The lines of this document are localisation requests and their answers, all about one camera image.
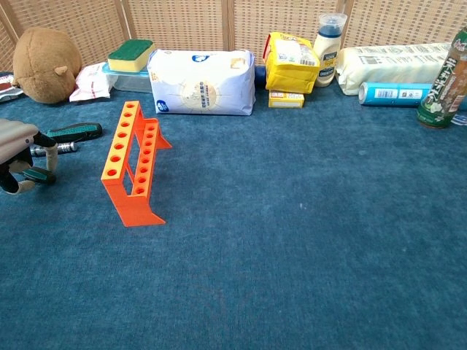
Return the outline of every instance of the small box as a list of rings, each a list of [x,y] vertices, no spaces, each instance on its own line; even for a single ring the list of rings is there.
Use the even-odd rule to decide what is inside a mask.
[[[105,63],[102,67],[105,74],[116,76],[114,88],[122,91],[134,91],[136,93],[153,93],[149,73],[144,68],[138,73],[130,73],[126,71],[113,71],[109,64]]]
[[[269,91],[269,106],[276,108],[301,108],[304,106],[303,93],[283,93],[282,91]]]

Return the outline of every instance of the blue carpet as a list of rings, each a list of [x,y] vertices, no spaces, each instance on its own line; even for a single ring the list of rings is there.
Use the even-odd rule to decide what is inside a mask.
[[[158,117],[151,207],[124,228],[101,181],[124,101],[0,117],[101,123],[52,186],[0,193],[3,349],[467,349],[467,128],[365,107],[333,83],[303,109]],[[45,166],[44,158],[34,158]]]

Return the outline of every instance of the white package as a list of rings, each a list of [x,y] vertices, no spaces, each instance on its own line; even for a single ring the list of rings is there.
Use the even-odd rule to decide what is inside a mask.
[[[147,64],[156,113],[250,115],[255,59],[247,50],[155,50]]]
[[[358,95],[363,82],[431,84],[450,43],[346,47],[337,57],[337,82],[345,95]]]
[[[92,100],[99,97],[110,97],[117,77],[102,71],[105,62],[83,68],[76,78],[76,89],[70,95],[70,102]]]

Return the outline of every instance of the brown plush toy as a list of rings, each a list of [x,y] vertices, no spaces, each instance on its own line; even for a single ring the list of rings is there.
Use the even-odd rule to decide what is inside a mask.
[[[16,44],[12,85],[37,102],[56,104],[73,93],[81,67],[80,52],[66,33],[28,28]]]

